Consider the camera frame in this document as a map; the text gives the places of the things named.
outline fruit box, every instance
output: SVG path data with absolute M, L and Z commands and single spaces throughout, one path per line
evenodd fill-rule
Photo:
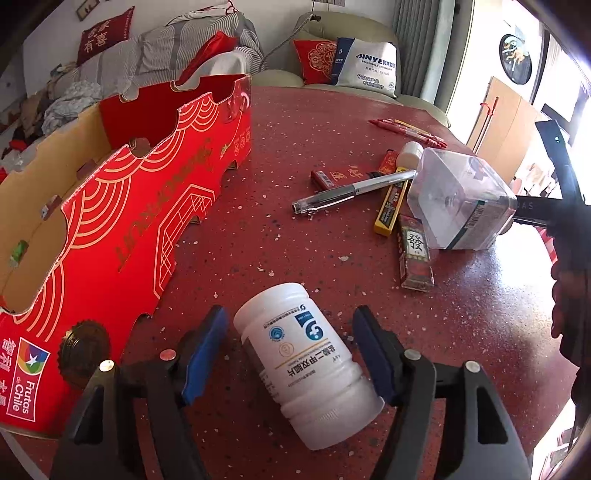
M 118 361 L 153 314 L 184 228 L 251 151 L 250 84 L 202 77 L 105 99 L 0 184 L 2 428 L 59 436 L 100 361 Z

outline round black decoration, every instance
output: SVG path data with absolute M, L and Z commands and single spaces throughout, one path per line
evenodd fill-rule
M 531 57 L 523 40 L 511 34 L 503 36 L 499 44 L 499 56 L 503 70 L 513 83 L 525 85 L 530 81 Z
M 111 343 L 105 328 L 83 320 L 66 332 L 57 353 L 61 376 L 70 385 L 85 388 L 99 364 L 109 358 Z

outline gray curtain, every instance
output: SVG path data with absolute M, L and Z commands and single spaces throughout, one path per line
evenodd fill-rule
M 440 0 L 395 2 L 392 27 L 402 61 L 401 93 L 420 97 L 431 59 Z

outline barcode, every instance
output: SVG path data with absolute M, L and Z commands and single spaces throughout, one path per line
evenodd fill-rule
M 334 183 L 332 183 L 329 178 L 326 176 L 326 173 L 324 173 L 323 171 L 319 171 L 317 172 L 318 176 L 323 180 L 324 183 L 326 183 L 326 186 L 329 188 L 332 188 L 335 186 Z
M 474 209 L 474 211 L 472 212 L 472 215 L 470 215 L 470 218 L 466 222 L 464 228 L 474 228 L 476 226 L 476 223 L 478 222 L 478 220 L 482 216 L 482 213 L 484 213 L 485 207 L 486 207 L 486 203 L 482 204 L 482 205 L 478 205 Z

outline blue gripper pad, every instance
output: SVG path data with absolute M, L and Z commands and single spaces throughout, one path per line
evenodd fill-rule
M 371 315 L 371 311 L 367 307 L 355 309 L 353 314 L 353 334 L 359 345 L 363 361 L 365 361 L 365 365 L 369 370 L 375 391 L 387 404 L 391 405 L 397 396 L 392 384 L 394 372 L 368 320 L 365 318 L 367 314 Z
M 200 342 L 187 364 L 187 376 L 181 392 L 187 405 L 203 395 L 220 342 L 228 331 L 228 323 L 226 309 L 220 306 L 213 307 L 204 319 L 199 329 Z

